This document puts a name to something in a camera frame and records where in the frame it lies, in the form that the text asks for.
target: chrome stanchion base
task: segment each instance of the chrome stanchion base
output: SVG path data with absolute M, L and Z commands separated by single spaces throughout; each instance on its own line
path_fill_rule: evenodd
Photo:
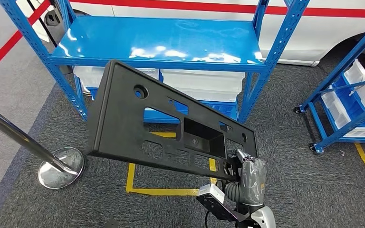
M 52 154 L 68 165 L 72 169 L 72 173 L 66 171 L 61 172 L 49 163 L 43 162 L 38 171 L 38 180 L 40 183 L 49 189 L 60 189 L 76 181 L 85 168 L 83 154 L 78 149 L 72 147 L 61 148 Z

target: yellow tape square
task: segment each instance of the yellow tape square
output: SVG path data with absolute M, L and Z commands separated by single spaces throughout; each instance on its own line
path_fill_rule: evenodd
M 175 138 L 175 133 L 152 133 L 166 138 Z M 212 158 L 209 158 L 209 168 L 211 171 L 216 171 L 216 162 Z M 129 163 L 128 177 L 126 178 L 125 187 L 127 193 L 135 192 L 152 196 L 196 196 L 198 194 L 198 189 L 136 189 L 134 188 L 134 176 L 135 164 Z M 212 184 L 216 184 L 216 181 L 216 178 L 211 178 Z

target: blue metal shelf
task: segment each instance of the blue metal shelf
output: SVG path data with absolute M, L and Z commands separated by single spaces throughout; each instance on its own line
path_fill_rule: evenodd
M 365 85 L 365 81 L 354 84 L 349 84 L 344 71 L 353 63 L 353 61 L 365 50 L 365 36 L 359 41 L 359 43 L 349 52 L 349 54 L 335 67 L 335 69 L 328 75 L 328 77 L 317 87 L 317 89 L 309 96 L 303 104 L 298 108 L 300 112 L 306 112 L 309 109 L 316 122 L 318 131 L 321 134 L 322 141 L 312 143 L 310 147 L 312 150 L 322 153 L 324 148 L 335 142 L 360 142 L 365 143 L 365 137 L 344 137 L 348 132 L 357 127 L 365 127 L 365 107 L 362 104 L 357 91 L 354 91 L 354 87 Z M 335 120 L 322 101 L 321 95 L 325 93 L 335 92 L 339 97 L 342 105 L 346 109 L 346 112 L 350 118 L 350 122 L 338 129 L 335 124 Z M 318 117 L 318 114 L 314 108 L 314 103 L 321 101 L 323 109 L 328 117 L 328 120 L 332 126 L 334 132 L 327 136 L 324 127 Z
M 16 0 L 1 6 L 58 82 L 67 98 L 87 118 L 81 91 L 77 94 L 59 70 L 60 65 L 101 66 L 119 59 L 133 67 L 238 71 L 248 73 L 240 115 L 245 122 L 267 83 L 309 0 L 289 0 L 288 11 L 266 60 L 259 35 L 269 0 L 259 0 L 253 20 L 200 20 L 76 16 L 68 0 L 58 0 L 66 33 L 52 54 L 45 49 Z M 250 86 L 251 76 L 259 76 Z
M 56 64 L 259 71 L 265 65 L 251 21 L 80 16 L 49 58 Z

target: caster wheel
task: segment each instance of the caster wheel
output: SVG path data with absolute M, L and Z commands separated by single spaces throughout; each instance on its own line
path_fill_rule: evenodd
M 300 111 L 300 107 L 294 107 L 293 108 L 293 111 L 295 112 L 295 113 L 301 113 L 301 111 Z
M 311 150 L 311 151 L 316 151 L 316 148 L 315 148 L 315 146 L 314 146 L 314 143 L 310 143 L 309 145 L 308 145 L 308 148 Z

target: round hole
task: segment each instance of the round hole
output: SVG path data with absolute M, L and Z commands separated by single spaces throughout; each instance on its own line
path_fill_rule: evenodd
M 246 143 L 247 142 L 247 136 L 244 133 L 241 134 L 241 136 L 243 137 L 243 141 Z
M 148 96 L 147 89 L 142 85 L 135 85 L 134 87 L 135 96 L 139 99 L 145 99 Z

